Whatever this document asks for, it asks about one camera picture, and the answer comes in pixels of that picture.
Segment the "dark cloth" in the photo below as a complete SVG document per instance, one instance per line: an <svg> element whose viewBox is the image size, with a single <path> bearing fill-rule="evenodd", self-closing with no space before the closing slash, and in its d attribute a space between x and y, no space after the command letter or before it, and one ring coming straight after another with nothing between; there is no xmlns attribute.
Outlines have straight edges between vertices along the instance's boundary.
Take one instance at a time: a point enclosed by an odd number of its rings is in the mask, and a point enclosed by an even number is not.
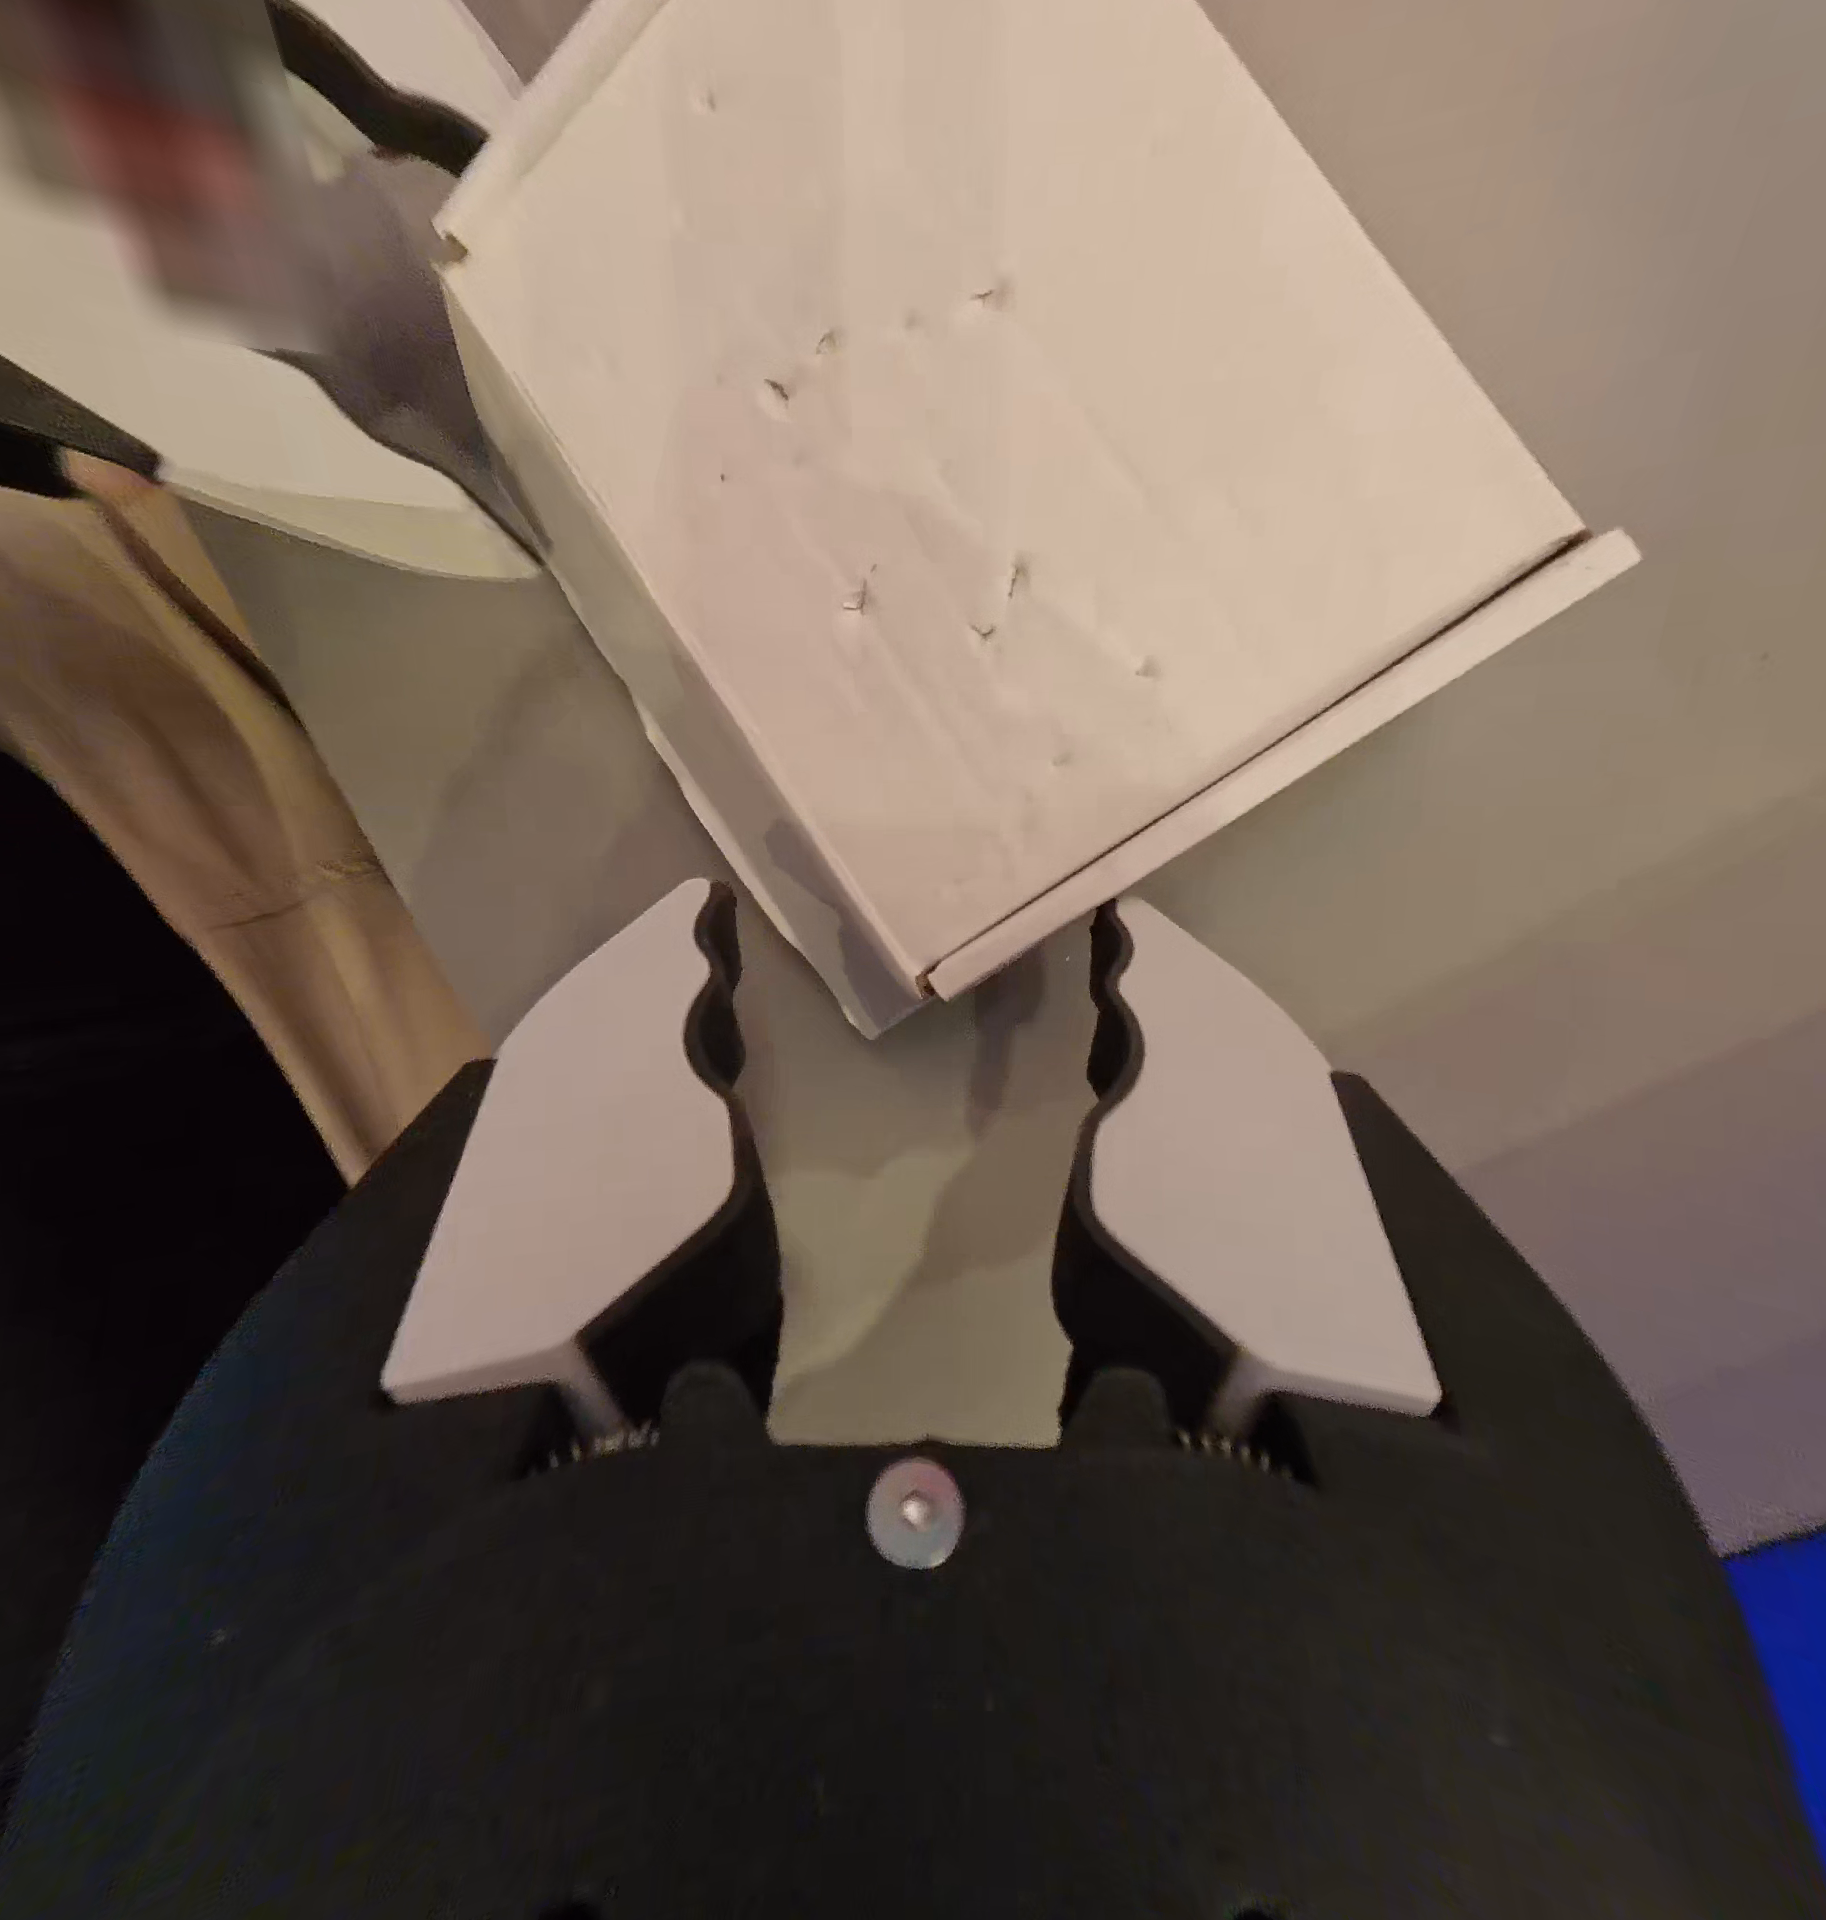
<svg viewBox="0 0 1826 1920"><path fill-rule="evenodd" d="M341 1193L210 968L0 751L0 1829L119 1503Z"/></svg>

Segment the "person's beige trouser leg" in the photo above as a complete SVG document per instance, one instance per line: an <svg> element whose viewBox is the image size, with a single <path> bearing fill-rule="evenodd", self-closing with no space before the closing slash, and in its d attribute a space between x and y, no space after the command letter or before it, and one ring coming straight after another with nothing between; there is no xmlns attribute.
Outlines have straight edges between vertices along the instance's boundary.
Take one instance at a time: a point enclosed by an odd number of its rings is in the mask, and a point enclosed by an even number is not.
<svg viewBox="0 0 1826 1920"><path fill-rule="evenodd" d="M180 510L66 455L0 486L0 751L251 1024L353 1185L490 1043Z"/></svg>

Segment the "white cardboard box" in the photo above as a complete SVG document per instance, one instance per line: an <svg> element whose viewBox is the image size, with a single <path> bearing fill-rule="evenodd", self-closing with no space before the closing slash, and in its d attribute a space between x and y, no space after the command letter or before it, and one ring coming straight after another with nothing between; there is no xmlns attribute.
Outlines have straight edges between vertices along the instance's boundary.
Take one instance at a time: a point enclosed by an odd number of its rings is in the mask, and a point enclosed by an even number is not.
<svg viewBox="0 0 1826 1920"><path fill-rule="evenodd" d="M867 1038L1640 561L1202 4L588 4L436 225L566 601Z"/></svg>

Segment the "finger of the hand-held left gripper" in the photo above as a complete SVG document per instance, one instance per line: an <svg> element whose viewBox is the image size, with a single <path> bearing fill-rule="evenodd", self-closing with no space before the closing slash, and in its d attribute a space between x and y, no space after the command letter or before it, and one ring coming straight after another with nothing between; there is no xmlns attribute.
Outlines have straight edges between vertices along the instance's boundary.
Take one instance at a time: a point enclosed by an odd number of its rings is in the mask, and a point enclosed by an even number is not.
<svg viewBox="0 0 1826 1920"><path fill-rule="evenodd" d="M284 72L390 157L470 163L585 3L271 3Z"/></svg>
<svg viewBox="0 0 1826 1920"><path fill-rule="evenodd" d="M11 187L0 424L376 564L466 581L541 571L453 480L371 441L301 370L169 309L105 217Z"/></svg>

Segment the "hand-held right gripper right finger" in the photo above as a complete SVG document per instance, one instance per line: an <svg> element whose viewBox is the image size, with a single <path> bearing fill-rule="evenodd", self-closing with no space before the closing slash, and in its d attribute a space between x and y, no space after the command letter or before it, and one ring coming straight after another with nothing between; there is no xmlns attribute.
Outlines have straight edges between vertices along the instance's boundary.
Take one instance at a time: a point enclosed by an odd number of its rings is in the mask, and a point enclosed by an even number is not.
<svg viewBox="0 0 1826 1920"><path fill-rule="evenodd" d="M1161 1413L1283 1458L1284 1410L1432 1421L1442 1383L1322 1050L1146 900L1092 916L1090 1107L1061 1208L1061 1443Z"/></svg>

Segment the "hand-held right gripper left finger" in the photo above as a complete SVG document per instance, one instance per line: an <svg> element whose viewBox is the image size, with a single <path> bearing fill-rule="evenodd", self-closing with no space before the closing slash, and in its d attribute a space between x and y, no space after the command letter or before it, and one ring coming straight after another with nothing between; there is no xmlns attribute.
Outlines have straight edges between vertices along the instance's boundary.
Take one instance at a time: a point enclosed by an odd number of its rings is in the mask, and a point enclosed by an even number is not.
<svg viewBox="0 0 1826 1920"><path fill-rule="evenodd" d="M699 1363L769 1416L781 1240L740 970L732 889L690 879L515 1024L380 1370L395 1405L536 1386L593 1443L656 1424Z"/></svg>

